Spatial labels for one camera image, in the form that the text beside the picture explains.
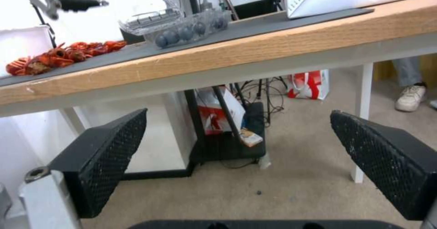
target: white box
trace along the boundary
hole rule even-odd
[[[0,78],[11,76],[6,64],[17,58],[36,56],[53,48],[48,26],[0,30]]]

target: table leg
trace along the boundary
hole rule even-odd
[[[363,64],[356,71],[355,114],[363,119],[369,119],[370,94],[372,90],[373,63]],[[363,171],[356,166],[351,172],[355,183],[362,183]]]
[[[73,108],[59,109],[59,112],[64,117],[70,129],[76,134],[76,137],[85,131],[85,126]]]

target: blue ball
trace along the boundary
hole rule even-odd
[[[181,27],[179,29],[179,36],[184,41],[191,40],[193,38],[193,36],[194,36],[194,32],[193,32],[192,27],[189,27],[189,26]]]
[[[203,22],[196,22],[194,25],[194,31],[198,35],[204,35],[206,32],[206,25]]]
[[[223,17],[214,18],[212,21],[212,27],[215,29],[222,29],[225,26],[225,19]]]
[[[176,44],[179,42],[179,34],[174,30],[165,30],[163,32],[164,37],[166,38],[168,44]]]
[[[155,44],[161,48],[164,48],[168,45],[168,41],[164,35],[160,34],[155,38]]]

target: shoe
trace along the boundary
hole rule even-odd
[[[437,110],[437,99],[436,100],[432,100],[429,104],[431,105],[432,108]]]
[[[417,110],[420,103],[425,100],[426,86],[407,86],[395,103],[398,111],[413,112]]]

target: red and white box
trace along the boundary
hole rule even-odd
[[[221,86],[220,91],[222,92],[223,99],[225,100],[235,126],[240,130],[243,116],[245,114],[244,108],[227,88]],[[205,134],[212,135],[232,131],[231,126],[226,119],[225,112],[220,106],[220,102],[213,89],[211,87],[206,87],[197,89],[196,92],[197,106],[202,119],[203,128],[205,129]]]
[[[289,98],[324,100],[329,93],[329,70],[296,73],[287,78]]]

